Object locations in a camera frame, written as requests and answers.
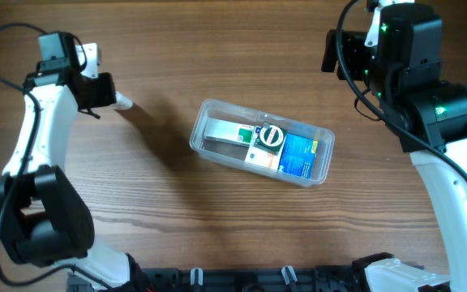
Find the small white plastic bottle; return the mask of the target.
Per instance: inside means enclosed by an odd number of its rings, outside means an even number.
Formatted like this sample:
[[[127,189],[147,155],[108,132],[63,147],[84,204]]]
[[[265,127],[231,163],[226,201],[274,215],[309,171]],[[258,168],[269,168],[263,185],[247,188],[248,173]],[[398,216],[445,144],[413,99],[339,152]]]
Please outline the small white plastic bottle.
[[[120,92],[115,93],[116,102],[111,105],[114,110],[124,111],[130,110],[134,106],[134,102],[121,94]]]

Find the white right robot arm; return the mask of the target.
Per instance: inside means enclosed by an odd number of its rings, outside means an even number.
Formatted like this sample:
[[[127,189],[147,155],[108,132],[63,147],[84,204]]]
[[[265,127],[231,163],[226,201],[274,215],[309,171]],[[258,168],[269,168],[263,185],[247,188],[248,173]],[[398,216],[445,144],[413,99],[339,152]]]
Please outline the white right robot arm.
[[[410,156],[430,196],[448,274],[381,253],[353,262],[360,291],[467,291],[467,87],[441,77],[442,20],[413,1],[369,1],[367,32],[338,24],[322,69],[336,72],[355,101],[383,122]]]

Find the blue cough drops box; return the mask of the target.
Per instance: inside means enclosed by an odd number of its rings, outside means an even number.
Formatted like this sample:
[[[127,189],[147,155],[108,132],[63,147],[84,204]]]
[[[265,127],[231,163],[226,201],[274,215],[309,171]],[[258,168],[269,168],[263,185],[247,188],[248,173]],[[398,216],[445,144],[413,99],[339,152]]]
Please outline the blue cough drops box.
[[[281,159],[277,170],[286,174],[310,179],[317,148],[317,140],[288,134],[281,151]]]

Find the clear plastic container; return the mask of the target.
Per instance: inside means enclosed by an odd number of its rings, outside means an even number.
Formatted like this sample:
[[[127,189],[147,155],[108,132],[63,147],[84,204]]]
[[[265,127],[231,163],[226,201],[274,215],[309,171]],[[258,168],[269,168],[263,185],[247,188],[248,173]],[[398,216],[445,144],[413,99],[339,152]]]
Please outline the clear plastic container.
[[[263,124],[267,122],[286,129],[287,135],[293,134],[307,139],[317,140],[318,148],[311,171],[311,178],[301,178],[278,170],[271,170],[267,167],[245,162],[250,146],[243,147],[219,141],[206,140],[204,138],[204,130],[209,118],[247,124],[255,127],[262,127]],[[325,182],[332,159],[334,143],[334,133],[329,129],[215,99],[207,99],[201,105],[190,137],[191,148],[203,159],[235,169],[274,178],[276,180],[293,183],[302,187],[311,187]]]

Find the white green medicine box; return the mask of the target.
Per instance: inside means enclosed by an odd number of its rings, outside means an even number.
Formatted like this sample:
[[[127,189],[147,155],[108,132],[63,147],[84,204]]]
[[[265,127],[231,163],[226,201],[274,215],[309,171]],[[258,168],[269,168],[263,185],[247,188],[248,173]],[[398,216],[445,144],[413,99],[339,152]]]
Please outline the white green medicine box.
[[[204,138],[249,147],[253,138],[255,126],[209,118],[204,130]]]

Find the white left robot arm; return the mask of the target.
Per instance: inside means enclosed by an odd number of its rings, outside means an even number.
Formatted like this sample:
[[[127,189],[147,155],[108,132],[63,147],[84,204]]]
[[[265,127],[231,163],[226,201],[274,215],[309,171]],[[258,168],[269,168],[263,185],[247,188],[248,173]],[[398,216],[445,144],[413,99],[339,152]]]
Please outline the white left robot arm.
[[[96,45],[68,32],[42,32],[38,41],[42,59],[19,87],[24,120],[0,177],[0,251],[46,275],[68,270],[95,290],[137,290],[135,262],[96,238],[92,215],[64,172],[78,114],[133,104],[99,72]]]

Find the white Hansaplast plaster box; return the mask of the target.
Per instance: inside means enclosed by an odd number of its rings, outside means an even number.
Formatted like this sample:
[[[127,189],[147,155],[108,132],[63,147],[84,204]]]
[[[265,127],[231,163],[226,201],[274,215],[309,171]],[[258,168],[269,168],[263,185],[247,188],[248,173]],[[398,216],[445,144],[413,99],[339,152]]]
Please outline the white Hansaplast plaster box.
[[[245,158],[245,162],[251,163],[253,165],[258,165],[262,167],[267,167],[271,170],[277,170],[278,165],[281,159],[281,151],[275,155],[270,152],[266,152],[264,150],[261,150],[259,148],[256,148],[254,146],[255,144],[255,139],[257,138],[259,131],[262,127],[261,126],[256,126],[255,127],[255,132],[254,132],[254,137],[251,141],[250,147],[248,149],[248,153]]]

